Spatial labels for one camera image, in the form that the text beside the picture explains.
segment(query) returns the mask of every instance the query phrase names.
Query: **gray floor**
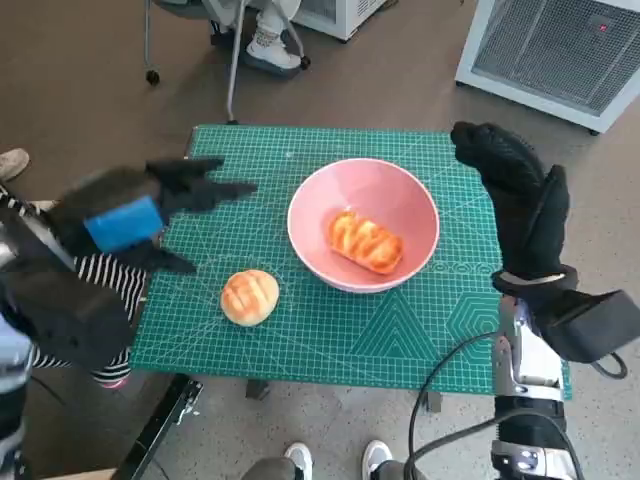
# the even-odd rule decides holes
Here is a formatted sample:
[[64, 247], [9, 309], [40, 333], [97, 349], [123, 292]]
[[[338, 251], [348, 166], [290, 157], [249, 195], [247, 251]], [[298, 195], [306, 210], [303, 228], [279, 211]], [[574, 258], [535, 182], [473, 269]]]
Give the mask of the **gray floor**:
[[[305, 31], [311, 71], [282, 82], [240, 72], [237, 112], [246, 123], [450, 128], [457, 119], [495, 121], [520, 132], [548, 163], [569, 169], [573, 210], [565, 260], [582, 286], [625, 288], [640, 300], [640, 104], [609, 133], [583, 129], [478, 91], [453, 75], [473, 2], [401, 0], [341, 45]], [[225, 57], [208, 45], [204, 23], [154, 16], [162, 84], [150, 90], [142, 67], [142, 0], [3, 2], [0, 13], [0, 151], [21, 145], [33, 165], [15, 182], [29, 198], [53, 198], [96, 169], [179, 154], [189, 129], [224, 119]], [[640, 343], [623, 351], [626, 382], [575, 367], [570, 433], [587, 478], [638, 477]], [[40, 474], [104, 467], [129, 448], [163, 379], [138, 374], [103, 392], [77, 371], [40, 373], [68, 400], [59, 408], [32, 387], [28, 449]], [[261, 456], [294, 440], [315, 455], [316, 478], [358, 478], [366, 442], [385, 439], [406, 455], [413, 394], [276, 384], [263, 403], [242, 399], [242, 382], [206, 378], [199, 405], [167, 438], [158, 459], [173, 480], [237, 479]], [[438, 416], [420, 419], [419, 440], [489, 416], [489, 398], [451, 395]], [[431, 479], [493, 478], [488, 432], [423, 461]], [[147, 479], [160, 478], [151, 468]]]

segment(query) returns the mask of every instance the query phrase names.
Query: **toy bread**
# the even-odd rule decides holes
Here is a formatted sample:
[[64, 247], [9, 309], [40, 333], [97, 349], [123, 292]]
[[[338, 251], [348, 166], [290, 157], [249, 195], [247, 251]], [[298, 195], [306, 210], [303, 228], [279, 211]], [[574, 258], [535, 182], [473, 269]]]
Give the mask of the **toy bread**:
[[389, 274], [400, 262], [402, 239], [355, 212], [338, 213], [329, 224], [329, 244], [372, 272]]
[[229, 278], [220, 295], [220, 306], [233, 323], [252, 327], [273, 312], [279, 295], [275, 278], [260, 270], [247, 270]]

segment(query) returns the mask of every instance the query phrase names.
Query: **green cutting mat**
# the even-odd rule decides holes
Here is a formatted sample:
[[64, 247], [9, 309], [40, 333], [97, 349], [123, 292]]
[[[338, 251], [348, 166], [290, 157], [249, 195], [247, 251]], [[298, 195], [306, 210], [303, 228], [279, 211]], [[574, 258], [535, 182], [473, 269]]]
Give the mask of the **green cutting mat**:
[[[223, 156], [219, 180], [259, 185], [247, 200], [206, 215], [178, 215], [163, 244], [198, 265], [192, 276], [156, 274], [132, 365], [171, 372], [359, 386], [419, 388], [453, 346], [497, 326], [493, 211], [478, 175], [459, 164], [444, 133], [201, 126], [190, 157]], [[350, 157], [388, 160], [416, 175], [440, 213], [440, 242], [427, 267], [394, 290], [333, 289], [298, 260], [286, 215], [297, 187], [318, 168]], [[256, 328], [225, 319], [218, 297], [249, 268], [280, 283], [273, 315]], [[434, 390], [492, 393], [490, 341], [459, 354]]]

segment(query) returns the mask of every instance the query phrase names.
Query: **table leg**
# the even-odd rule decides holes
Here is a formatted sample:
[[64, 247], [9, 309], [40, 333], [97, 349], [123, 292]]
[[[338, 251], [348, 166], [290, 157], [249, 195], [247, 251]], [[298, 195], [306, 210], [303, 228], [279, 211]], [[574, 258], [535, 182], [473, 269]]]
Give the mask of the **table leg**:
[[177, 374], [153, 415], [145, 425], [122, 465], [111, 480], [139, 480], [158, 446], [172, 425], [180, 425], [191, 413], [202, 391], [202, 384], [187, 375]]
[[245, 398], [251, 398], [252, 400], [264, 400], [269, 395], [269, 382], [266, 380], [260, 380], [256, 378], [250, 378], [247, 380], [247, 389], [245, 391]]
[[439, 392], [427, 392], [422, 401], [422, 407], [429, 413], [440, 413], [442, 411], [442, 394]]

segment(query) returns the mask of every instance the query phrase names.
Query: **air conditioner unit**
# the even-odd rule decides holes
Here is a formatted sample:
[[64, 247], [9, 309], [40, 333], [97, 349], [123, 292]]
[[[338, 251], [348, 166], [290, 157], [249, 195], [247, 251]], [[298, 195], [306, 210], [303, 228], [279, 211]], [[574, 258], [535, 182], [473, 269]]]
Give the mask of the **air conditioner unit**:
[[478, 0], [456, 81], [605, 132], [640, 93], [640, 0]]
[[294, 22], [348, 41], [386, 0], [302, 0]]

